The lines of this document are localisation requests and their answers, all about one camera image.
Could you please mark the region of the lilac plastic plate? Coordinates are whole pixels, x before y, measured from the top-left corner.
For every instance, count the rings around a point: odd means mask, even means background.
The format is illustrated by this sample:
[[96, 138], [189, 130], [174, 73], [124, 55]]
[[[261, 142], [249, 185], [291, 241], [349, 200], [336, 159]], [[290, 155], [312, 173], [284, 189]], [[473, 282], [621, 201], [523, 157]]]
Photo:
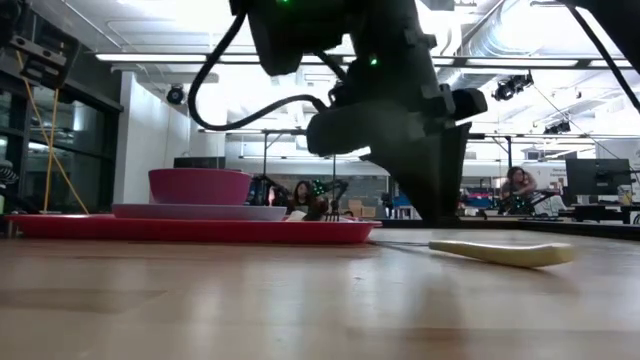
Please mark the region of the lilac plastic plate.
[[171, 220], [280, 221], [286, 207], [191, 204], [115, 204], [116, 218]]

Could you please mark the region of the black ceiling spotlight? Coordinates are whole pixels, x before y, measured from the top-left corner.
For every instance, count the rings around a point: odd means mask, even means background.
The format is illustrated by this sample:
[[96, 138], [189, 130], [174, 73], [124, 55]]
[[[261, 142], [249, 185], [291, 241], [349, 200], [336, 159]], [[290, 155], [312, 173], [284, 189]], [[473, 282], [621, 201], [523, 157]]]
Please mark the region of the black ceiling spotlight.
[[183, 84], [171, 84], [166, 93], [166, 100], [172, 105], [182, 105], [186, 102], [187, 94]]

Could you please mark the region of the red plastic bowl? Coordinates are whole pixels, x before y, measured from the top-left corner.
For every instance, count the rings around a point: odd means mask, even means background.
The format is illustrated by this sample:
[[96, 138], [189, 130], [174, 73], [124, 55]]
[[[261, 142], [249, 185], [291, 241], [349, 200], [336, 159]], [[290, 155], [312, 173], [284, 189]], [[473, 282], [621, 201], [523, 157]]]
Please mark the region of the red plastic bowl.
[[148, 178], [160, 204], [243, 205], [252, 181], [241, 171], [207, 168], [154, 169]]

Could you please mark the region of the knife with cream handle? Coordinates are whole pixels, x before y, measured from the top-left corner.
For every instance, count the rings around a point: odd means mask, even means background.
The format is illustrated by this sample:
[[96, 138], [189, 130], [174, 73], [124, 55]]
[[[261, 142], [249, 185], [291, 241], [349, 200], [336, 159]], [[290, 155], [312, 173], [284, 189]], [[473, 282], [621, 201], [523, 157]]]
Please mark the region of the knife with cream handle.
[[369, 241], [383, 246], [427, 247], [432, 251], [458, 255], [487, 263], [520, 268], [543, 268], [570, 263], [576, 258], [576, 248], [566, 243], [507, 246], [475, 242], [432, 240], [427, 243]]

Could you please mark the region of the black computer monitor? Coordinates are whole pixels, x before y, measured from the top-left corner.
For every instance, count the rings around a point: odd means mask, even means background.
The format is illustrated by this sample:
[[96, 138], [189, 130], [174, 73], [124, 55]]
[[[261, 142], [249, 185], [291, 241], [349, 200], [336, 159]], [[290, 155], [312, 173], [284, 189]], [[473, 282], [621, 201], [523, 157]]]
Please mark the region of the black computer monitor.
[[628, 159], [567, 159], [565, 167], [571, 195], [617, 195], [631, 184]]
[[176, 157], [174, 168], [225, 169], [225, 157]]

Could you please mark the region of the long white light bar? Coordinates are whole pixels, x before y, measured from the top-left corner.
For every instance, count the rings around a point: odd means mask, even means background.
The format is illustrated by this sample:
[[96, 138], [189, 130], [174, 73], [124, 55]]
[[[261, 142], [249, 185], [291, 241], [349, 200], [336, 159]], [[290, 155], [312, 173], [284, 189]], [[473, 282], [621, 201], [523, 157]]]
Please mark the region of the long white light bar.
[[[207, 55], [195, 53], [97, 53], [96, 58], [110, 63], [150, 63], [150, 64], [200, 64]], [[356, 60], [355, 56], [333, 55], [340, 64], [349, 64]], [[257, 64], [259, 57], [255, 54], [222, 55], [221, 63]], [[553, 57], [453, 57], [435, 56], [432, 58], [436, 67], [480, 67], [480, 68], [569, 68], [586, 67], [602, 69], [608, 67], [604, 59], [591, 58], [553, 58]], [[631, 63], [625, 59], [614, 59], [614, 64], [621, 69], [631, 70]], [[320, 64], [316, 56], [304, 55], [302, 64]]]

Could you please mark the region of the black metal rig frame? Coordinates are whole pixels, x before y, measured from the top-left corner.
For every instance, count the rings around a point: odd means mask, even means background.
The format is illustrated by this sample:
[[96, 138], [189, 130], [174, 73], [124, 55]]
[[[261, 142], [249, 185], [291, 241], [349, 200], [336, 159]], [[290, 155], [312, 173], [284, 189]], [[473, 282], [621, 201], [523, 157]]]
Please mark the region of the black metal rig frame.
[[513, 135], [510, 134], [498, 134], [498, 133], [471, 133], [469, 135], [470, 142], [482, 142], [485, 140], [491, 140], [498, 145], [507, 155], [507, 167], [513, 166]]
[[201, 130], [201, 133], [224, 137], [228, 169], [270, 176], [289, 188], [300, 180], [331, 180], [337, 175], [337, 160], [309, 153], [301, 130]]

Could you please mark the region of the red plastic tray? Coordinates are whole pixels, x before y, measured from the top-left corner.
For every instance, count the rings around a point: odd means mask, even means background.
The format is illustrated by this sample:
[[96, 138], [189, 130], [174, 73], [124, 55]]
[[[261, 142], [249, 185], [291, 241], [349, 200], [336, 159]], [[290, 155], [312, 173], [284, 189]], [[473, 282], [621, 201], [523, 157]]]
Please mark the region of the red plastic tray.
[[361, 244], [377, 221], [239, 221], [127, 219], [112, 215], [8, 215], [31, 239], [174, 243]]

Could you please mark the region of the cardboard box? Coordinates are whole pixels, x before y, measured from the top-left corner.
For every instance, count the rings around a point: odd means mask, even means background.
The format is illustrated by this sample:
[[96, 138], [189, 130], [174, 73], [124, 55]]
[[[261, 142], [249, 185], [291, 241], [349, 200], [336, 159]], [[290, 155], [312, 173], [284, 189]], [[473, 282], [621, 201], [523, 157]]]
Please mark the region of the cardboard box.
[[352, 199], [348, 201], [349, 210], [354, 216], [360, 218], [375, 218], [377, 205], [372, 201], [362, 201], [360, 199]]

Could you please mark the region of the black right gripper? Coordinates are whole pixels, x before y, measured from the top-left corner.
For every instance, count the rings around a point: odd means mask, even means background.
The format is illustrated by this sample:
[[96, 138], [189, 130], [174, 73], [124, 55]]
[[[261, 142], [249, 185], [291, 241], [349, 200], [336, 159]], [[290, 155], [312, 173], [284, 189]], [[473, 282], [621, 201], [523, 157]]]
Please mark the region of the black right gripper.
[[484, 95], [439, 82], [414, 0], [363, 0], [350, 36], [356, 59], [335, 102], [306, 129], [311, 153], [368, 147], [428, 224], [456, 218], [471, 124]]

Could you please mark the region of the person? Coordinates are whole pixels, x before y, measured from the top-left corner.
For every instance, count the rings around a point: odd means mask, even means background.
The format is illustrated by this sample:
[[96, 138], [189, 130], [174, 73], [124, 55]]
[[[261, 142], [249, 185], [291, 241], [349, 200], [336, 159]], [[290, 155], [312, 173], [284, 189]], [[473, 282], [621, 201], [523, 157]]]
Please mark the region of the person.
[[287, 206], [287, 214], [295, 211], [304, 213], [319, 213], [320, 202], [313, 193], [311, 183], [309, 181], [299, 181], [293, 191], [293, 198]]
[[0, 160], [0, 214], [9, 209], [17, 199], [12, 186], [19, 177], [13, 170], [13, 164], [8, 160]]
[[535, 190], [537, 182], [533, 175], [522, 167], [511, 167], [507, 172], [507, 179], [500, 188], [499, 213], [505, 214], [507, 206], [519, 201], [529, 200]]

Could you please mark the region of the silver ventilation duct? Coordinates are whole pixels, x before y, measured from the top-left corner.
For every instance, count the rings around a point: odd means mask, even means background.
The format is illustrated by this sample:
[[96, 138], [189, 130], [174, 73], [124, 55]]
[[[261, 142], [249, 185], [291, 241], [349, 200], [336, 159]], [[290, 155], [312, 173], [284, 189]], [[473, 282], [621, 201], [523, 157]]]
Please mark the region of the silver ventilation duct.
[[458, 56], [534, 57], [565, 37], [574, 19], [551, 0], [501, 0], [501, 4], [468, 40]]

